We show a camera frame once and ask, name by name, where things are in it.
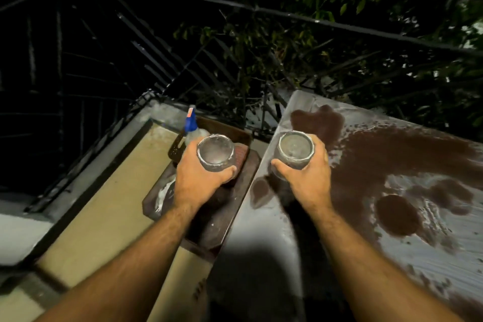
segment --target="blue spray nozzle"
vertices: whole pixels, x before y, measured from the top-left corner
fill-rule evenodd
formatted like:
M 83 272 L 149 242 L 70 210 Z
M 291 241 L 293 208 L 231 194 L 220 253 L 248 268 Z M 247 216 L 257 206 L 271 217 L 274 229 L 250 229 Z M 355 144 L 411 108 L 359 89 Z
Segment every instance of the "blue spray nozzle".
M 190 105 L 186 121 L 184 122 L 184 132 L 189 133 L 196 129 L 198 129 L 198 125 L 196 124 L 195 106 Z

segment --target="concrete floor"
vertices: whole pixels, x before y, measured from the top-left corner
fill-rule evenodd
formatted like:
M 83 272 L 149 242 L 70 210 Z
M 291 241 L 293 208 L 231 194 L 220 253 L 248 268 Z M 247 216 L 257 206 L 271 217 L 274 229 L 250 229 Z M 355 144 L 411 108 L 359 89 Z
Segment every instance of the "concrete floor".
M 39 267 L 72 288 L 138 238 L 152 224 L 142 215 L 142 200 L 169 164 L 168 149 L 176 135 L 153 125 L 39 260 Z M 258 140 L 252 144 L 260 156 L 266 147 Z M 179 248 L 148 321 L 189 320 L 192 294 L 210 270 L 211 264 Z M 0 298 L 2 321 L 30 322 L 42 312 L 19 288 Z

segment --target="plastic bottle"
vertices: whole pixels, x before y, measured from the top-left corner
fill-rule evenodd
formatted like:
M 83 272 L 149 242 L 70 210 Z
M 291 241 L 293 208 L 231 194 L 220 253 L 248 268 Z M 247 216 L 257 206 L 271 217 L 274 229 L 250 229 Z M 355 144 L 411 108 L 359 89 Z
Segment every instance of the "plastic bottle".
M 196 124 L 195 108 L 195 105 L 190 105 L 188 114 L 186 116 L 186 121 L 184 123 L 184 132 L 186 133 L 184 143 L 186 146 L 188 146 L 188 144 L 197 137 L 205 137 L 210 135 L 208 131 L 205 129 L 200 129 Z

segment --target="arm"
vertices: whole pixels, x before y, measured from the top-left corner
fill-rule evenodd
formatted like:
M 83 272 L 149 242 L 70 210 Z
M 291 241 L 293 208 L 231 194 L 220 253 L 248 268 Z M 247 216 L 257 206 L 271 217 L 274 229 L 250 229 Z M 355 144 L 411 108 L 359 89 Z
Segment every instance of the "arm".
M 330 167 L 324 144 L 316 137 L 315 154 L 302 170 L 274 159 L 292 191 L 314 222 L 336 276 L 359 322 L 461 322 L 447 306 L 413 283 L 352 229 L 332 207 Z
M 206 171 L 196 157 L 199 140 L 188 145 L 178 164 L 173 208 L 124 252 L 70 290 L 37 322 L 148 319 L 190 221 L 235 171 L 234 166 L 218 173 Z

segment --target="hairy forearm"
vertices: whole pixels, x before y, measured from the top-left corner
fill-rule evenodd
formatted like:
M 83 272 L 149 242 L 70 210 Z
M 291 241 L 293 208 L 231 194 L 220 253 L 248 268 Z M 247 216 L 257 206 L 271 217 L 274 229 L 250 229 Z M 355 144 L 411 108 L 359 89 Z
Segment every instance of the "hairy forearm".
M 354 316 L 363 321 L 459 321 L 384 258 L 333 209 L 311 215 Z
M 197 209 L 168 211 L 135 243 L 70 290 L 38 322 L 146 320 Z

